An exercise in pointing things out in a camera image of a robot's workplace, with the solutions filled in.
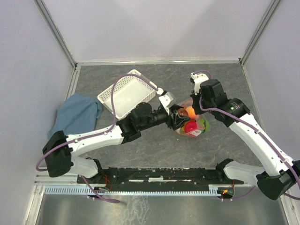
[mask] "white basket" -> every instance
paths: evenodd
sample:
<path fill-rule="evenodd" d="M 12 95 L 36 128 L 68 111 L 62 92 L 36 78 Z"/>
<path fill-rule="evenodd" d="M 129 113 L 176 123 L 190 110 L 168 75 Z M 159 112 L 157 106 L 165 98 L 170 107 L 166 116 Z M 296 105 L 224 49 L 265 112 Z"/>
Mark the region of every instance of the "white basket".
<path fill-rule="evenodd" d="M 129 74 L 135 74 L 143 76 L 139 71 L 133 69 Z M 111 91 L 110 86 L 101 94 L 98 95 L 99 101 L 110 111 L 113 112 L 111 103 Z M 153 90 L 148 84 L 141 79 L 134 76 L 126 76 L 120 79 L 113 91 L 113 104 L 116 110 L 116 117 L 121 120 L 125 118 L 131 110 L 133 110 L 137 104 L 141 102 L 149 102 L 155 97 L 155 90 Z"/>

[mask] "plastic container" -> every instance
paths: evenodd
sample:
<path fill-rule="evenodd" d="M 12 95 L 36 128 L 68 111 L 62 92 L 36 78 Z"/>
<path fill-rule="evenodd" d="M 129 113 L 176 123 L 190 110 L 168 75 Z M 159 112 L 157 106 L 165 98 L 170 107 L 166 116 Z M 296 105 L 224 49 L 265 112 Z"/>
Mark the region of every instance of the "plastic container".
<path fill-rule="evenodd" d="M 187 100 L 185 101 L 184 103 L 181 104 L 181 106 L 186 109 L 188 108 L 189 106 L 192 106 L 193 105 L 193 100 Z M 185 135 L 185 136 L 189 136 L 189 137 L 197 137 L 199 136 L 200 134 L 204 134 L 206 132 L 209 131 L 209 128 L 210 128 L 210 124 L 209 122 L 204 118 L 204 116 L 200 116 L 200 115 L 196 115 L 195 117 L 193 117 L 194 119 L 191 119 L 190 121 L 186 122 L 185 125 L 179 129 L 176 130 L 176 132 L 180 135 Z M 193 122 L 195 121 L 196 122 L 196 127 L 195 129 L 189 131 L 189 132 L 185 132 L 185 128 L 186 128 L 186 125 L 189 123 L 189 122 Z"/>
<path fill-rule="evenodd" d="M 133 69 L 129 74 L 135 74 L 147 79 L 140 72 Z M 113 85 L 98 95 L 99 101 L 113 112 L 111 103 L 111 91 Z M 149 102 L 155 97 L 156 92 L 144 81 L 134 77 L 126 76 L 120 79 L 113 92 L 113 102 L 117 119 L 125 118 L 137 104 Z"/>

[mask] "blue cloth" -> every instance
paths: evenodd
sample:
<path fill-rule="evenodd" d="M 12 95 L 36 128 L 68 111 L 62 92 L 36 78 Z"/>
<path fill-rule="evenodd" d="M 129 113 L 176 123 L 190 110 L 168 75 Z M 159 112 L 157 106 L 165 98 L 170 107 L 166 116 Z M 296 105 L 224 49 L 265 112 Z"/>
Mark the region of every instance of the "blue cloth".
<path fill-rule="evenodd" d="M 48 138 L 59 130 L 63 130 L 65 135 L 92 131 L 102 111 L 102 104 L 98 99 L 75 93 L 58 109 L 55 125 L 48 133 Z"/>

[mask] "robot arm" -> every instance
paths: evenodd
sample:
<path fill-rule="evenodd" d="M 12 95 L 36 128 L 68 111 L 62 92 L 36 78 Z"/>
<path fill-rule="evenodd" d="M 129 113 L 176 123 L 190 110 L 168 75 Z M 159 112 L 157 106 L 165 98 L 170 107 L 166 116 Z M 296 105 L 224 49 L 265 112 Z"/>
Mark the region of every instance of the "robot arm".
<path fill-rule="evenodd" d="M 100 130 L 91 131 L 84 134 L 68 135 L 66 141 L 78 139 L 79 137 L 98 134 L 101 132 L 105 132 L 108 129 L 109 127 L 106 127 Z M 122 136 L 121 128 L 119 126 L 115 126 L 112 129 L 112 131 L 110 131 L 106 135 L 97 135 L 95 137 L 83 139 L 79 142 L 69 144 L 68 147 L 72 149 L 71 161 L 73 163 L 73 165 L 70 167 L 69 173 L 79 174 L 86 178 L 91 178 L 97 175 L 98 173 L 102 173 L 102 168 L 97 160 L 84 159 L 79 156 L 94 149 L 99 149 L 109 145 L 122 144 L 123 140 L 124 137 Z"/>
<path fill-rule="evenodd" d="M 191 82 L 195 83 L 195 89 L 191 97 L 193 98 L 195 113 L 203 114 L 208 111 L 205 109 L 213 109 L 209 111 L 215 116 L 215 119 L 223 122 L 235 132 L 254 152 L 263 165 L 263 167 L 250 166 L 227 159 L 221 165 L 224 174 L 232 180 L 237 179 L 256 185 L 266 196 L 276 200 L 296 183 L 294 176 L 285 162 L 293 167 L 299 176 L 300 161 L 294 162 L 290 156 L 284 153 L 270 139 L 242 101 L 237 98 L 228 99 L 218 80 L 208 80 L 208 78 L 205 79 L 204 77 L 207 76 L 205 74 L 192 74 Z M 258 132 L 229 115 L 253 125 Z M 273 144 L 285 158 L 284 161 L 279 158 L 259 133 L 263 134 Z"/>

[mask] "gray mat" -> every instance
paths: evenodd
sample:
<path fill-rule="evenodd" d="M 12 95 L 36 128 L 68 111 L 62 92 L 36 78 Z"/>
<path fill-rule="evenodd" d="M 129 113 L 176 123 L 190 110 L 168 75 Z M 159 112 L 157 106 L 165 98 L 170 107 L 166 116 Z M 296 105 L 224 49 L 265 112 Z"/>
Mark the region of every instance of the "gray mat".
<path fill-rule="evenodd" d="M 172 92 L 178 103 L 190 98 L 189 94 L 194 88 L 189 81 L 190 73 L 208 69 L 222 83 L 228 97 L 241 99 L 256 117 L 249 87 L 239 64 L 83 66 L 76 92 L 96 98 L 118 76 L 132 69 L 137 69 L 157 86 Z M 158 97 L 150 103 L 156 109 L 159 106 Z M 162 124 L 142 131 L 142 137 L 131 143 L 90 151 L 83 157 L 99 159 L 104 168 L 215 167 L 226 158 L 249 165 L 261 165 L 235 133 L 214 120 L 212 115 L 206 113 L 205 117 L 211 124 L 211 130 L 197 138 L 181 136 Z M 104 109 L 96 129 L 111 125 L 112 119 L 112 114 Z"/>

